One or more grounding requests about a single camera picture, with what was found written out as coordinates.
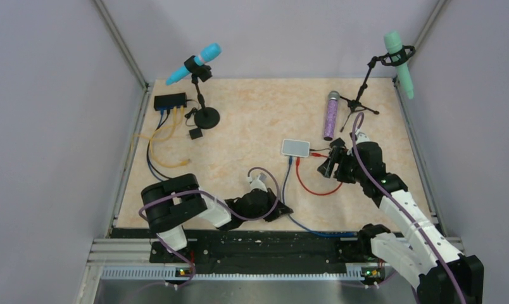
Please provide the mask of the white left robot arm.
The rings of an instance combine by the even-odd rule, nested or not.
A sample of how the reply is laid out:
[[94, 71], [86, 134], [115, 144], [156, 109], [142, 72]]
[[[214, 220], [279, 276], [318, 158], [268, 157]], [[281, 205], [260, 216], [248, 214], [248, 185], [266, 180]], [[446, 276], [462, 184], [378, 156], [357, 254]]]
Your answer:
[[189, 254], [183, 225], [190, 219], [203, 219], [219, 231], [231, 231], [247, 221], [273, 222], [294, 213], [265, 184], [265, 179], [263, 173], [249, 176], [250, 192], [218, 201], [201, 192], [194, 174], [181, 175], [145, 187], [139, 213], [150, 232], [166, 243], [165, 254], [174, 262], [181, 262]]

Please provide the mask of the white network switch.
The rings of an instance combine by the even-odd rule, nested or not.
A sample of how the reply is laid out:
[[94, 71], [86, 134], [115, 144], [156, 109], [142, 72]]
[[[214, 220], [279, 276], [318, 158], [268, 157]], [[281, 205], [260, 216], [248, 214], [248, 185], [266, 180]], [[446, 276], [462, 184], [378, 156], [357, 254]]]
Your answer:
[[310, 142], [297, 139], [284, 139], [281, 154], [291, 157], [306, 158], [310, 155]]

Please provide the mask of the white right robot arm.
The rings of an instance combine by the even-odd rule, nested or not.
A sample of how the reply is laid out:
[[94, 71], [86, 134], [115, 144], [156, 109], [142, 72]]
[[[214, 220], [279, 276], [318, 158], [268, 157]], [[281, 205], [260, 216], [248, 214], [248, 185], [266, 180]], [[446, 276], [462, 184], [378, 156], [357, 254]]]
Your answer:
[[317, 170], [324, 177], [359, 184], [406, 239], [402, 243], [382, 224], [367, 224], [358, 232], [357, 252], [362, 259], [380, 258], [391, 265], [411, 285], [419, 303], [482, 303], [483, 263], [475, 255], [465, 255], [438, 231], [400, 176], [386, 170], [376, 142], [357, 140], [348, 148], [338, 138]]

